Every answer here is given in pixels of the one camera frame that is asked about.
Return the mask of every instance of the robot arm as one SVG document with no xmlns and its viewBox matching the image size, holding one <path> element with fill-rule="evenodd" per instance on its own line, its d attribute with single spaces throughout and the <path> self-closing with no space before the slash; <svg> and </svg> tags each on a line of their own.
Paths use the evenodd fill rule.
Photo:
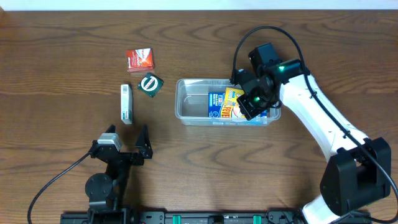
<svg viewBox="0 0 398 224">
<path fill-rule="evenodd" d="M 354 142 L 344 136 L 339 127 L 329 118 L 329 116 L 320 108 L 319 104 L 312 98 L 305 83 L 304 75 L 299 75 L 289 79 L 286 84 L 281 84 L 280 100 L 289 107 L 310 131 L 312 136 L 319 144 L 323 154 L 325 155 L 328 167 L 324 173 L 321 181 L 321 195 L 314 201 L 306 204 L 303 207 L 303 215 L 309 224 L 319 223 L 327 224 L 340 218 L 340 215 L 348 213 L 352 209 L 357 209 L 374 202 L 381 198 L 387 197 L 390 191 L 390 185 L 386 180 L 379 175 L 372 180 L 371 174 L 377 173 L 378 170 L 369 164 L 364 163 L 363 167 L 356 167 L 356 161 L 359 160 L 358 153 Z M 317 96 L 328 111 L 350 131 L 351 135 L 367 148 L 375 150 L 383 162 L 386 170 L 391 171 L 391 149 L 388 144 L 382 140 L 377 139 L 370 141 L 368 137 L 358 129 L 356 129 L 328 100 L 328 98 L 319 89 L 315 79 L 309 75 L 308 80 Z M 381 142 L 380 144 L 370 144 L 367 142 Z M 343 154 L 337 155 L 338 149 L 353 149 L 354 153 L 351 156 L 346 156 L 343 162 Z M 381 154 L 385 154 L 385 158 L 380 158 Z M 339 169 L 340 167 L 347 167 L 346 171 Z M 326 186 L 332 186 L 331 190 L 325 189 Z M 377 197 L 372 197 L 370 194 L 377 192 Z"/>
<path fill-rule="evenodd" d="M 310 131 L 312 136 L 319 144 L 326 161 L 337 154 L 337 149 L 355 148 L 356 145 L 348 138 L 343 136 L 341 130 L 319 107 L 318 103 L 311 97 L 311 93 L 304 80 L 304 75 L 291 78 L 288 83 L 280 88 L 280 100 L 289 107 Z M 348 120 L 332 105 L 328 98 L 321 92 L 315 79 L 310 75 L 308 77 L 312 88 L 317 92 L 319 99 L 333 114 L 333 116 L 351 131 L 351 134 L 364 144 L 367 136 L 357 130 Z M 325 203 L 322 195 L 319 195 L 314 201 L 303 207 L 303 215 L 309 224 L 326 224 L 339 218 L 335 215 Z"/>
<path fill-rule="evenodd" d="M 234 71 L 230 79 L 241 85 L 244 94 L 237 102 L 250 120 L 267 108 L 282 104 L 289 107 L 310 131 L 328 163 L 320 183 L 321 195 L 303 208 L 309 224 L 326 224 L 347 213 L 373 203 L 390 194 L 390 183 L 369 159 L 369 154 L 391 173 L 391 149 L 382 138 L 370 140 L 357 130 L 320 91 L 315 79 L 298 59 L 281 62 L 270 43 L 256 47 L 249 54 L 256 75 L 247 70 Z M 308 89 L 358 146 L 314 99 Z"/>
</svg>

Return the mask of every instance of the blue box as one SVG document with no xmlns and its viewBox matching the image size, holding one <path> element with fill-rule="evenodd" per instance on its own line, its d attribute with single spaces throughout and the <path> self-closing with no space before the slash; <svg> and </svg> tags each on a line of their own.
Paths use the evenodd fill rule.
<svg viewBox="0 0 398 224">
<path fill-rule="evenodd" d="M 223 107 L 225 93 L 209 93 L 209 117 L 219 118 Z"/>
</svg>

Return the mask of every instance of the black mounting bracket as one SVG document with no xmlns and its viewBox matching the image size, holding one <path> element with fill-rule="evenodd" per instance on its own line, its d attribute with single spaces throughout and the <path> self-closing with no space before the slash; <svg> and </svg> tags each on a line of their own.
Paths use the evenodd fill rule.
<svg viewBox="0 0 398 224">
<path fill-rule="evenodd" d="M 391 174 L 391 148 L 383 138 L 364 139 L 363 146 Z M 329 209 L 342 216 L 390 195 L 391 185 L 381 171 L 356 147 L 331 156 L 320 183 Z"/>
<path fill-rule="evenodd" d="M 113 142 L 119 142 L 115 133 L 116 128 L 111 125 L 105 132 Z M 148 136 L 148 127 L 145 125 L 136 142 L 139 152 L 119 152 L 118 144 L 100 144 L 99 140 L 93 141 L 88 153 L 92 158 L 98 158 L 107 163 L 105 173 L 92 175 L 86 182 L 86 194 L 89 197 L 90 208 L 88 210 L 89 221 L 107 220 L 120 221 L 123 217 L 129 220 L 129 210 L 122 209 L 122 199 L 127 186 L 131 166 L 144 165 L 144 159 L 151 159 L 152 146 Z"/>
</svg>

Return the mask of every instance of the green square package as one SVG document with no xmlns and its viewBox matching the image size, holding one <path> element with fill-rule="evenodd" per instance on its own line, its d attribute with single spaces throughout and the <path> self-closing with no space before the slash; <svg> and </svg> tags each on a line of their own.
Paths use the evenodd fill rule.
<svg viewBox="0 0 398 224">
<path fill-rule="evenodd" d="M 138 89 L 143 91 L 150 97 L 154 97 L 156 93 L 162 88 L 163 80 L 161 80 L 156 75 L 148 72 L 148 74 L 141 80 L 141 83 L 138 84 Z"/>
</svg>

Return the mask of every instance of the yellow packaging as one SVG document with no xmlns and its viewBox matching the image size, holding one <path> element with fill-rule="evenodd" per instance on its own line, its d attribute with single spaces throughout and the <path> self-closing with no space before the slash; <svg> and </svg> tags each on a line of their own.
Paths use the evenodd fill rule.
<svg viewBox="0 0 398 224">
<path fill-rule="evenodd" d="M 225 90 L 225 99 L 221 109 L 222 118 L 244 118 L 236 99 L 244 94 L 243 90 L 227 87 Z"/>
</svg>

